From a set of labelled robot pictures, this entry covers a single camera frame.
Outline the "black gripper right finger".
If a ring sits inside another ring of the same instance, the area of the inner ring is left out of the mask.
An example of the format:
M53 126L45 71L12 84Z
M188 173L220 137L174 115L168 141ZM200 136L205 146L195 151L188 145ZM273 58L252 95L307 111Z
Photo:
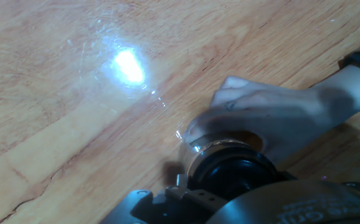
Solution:
M280 171L278 172L278 180L279 181L290 181L290 180L296 180L297 178L293 175L291 175L287 171Z

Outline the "bare helper hand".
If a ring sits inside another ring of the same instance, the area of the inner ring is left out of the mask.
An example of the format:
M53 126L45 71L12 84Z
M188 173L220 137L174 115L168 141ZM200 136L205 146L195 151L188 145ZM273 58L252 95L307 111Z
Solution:
M291 90L230 76L214 93L209 109L190 122L184 140L248 133L262 140L266 157L280 162L336 125L317 90Z

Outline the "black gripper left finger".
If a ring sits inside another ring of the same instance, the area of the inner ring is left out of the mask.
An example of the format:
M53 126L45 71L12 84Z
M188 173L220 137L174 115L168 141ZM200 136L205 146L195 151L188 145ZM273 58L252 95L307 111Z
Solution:
M154 195L149 190L130 192L101 224L189 224L205 223L228 203L206 190L187 188L187 177L179 174L176 185Z

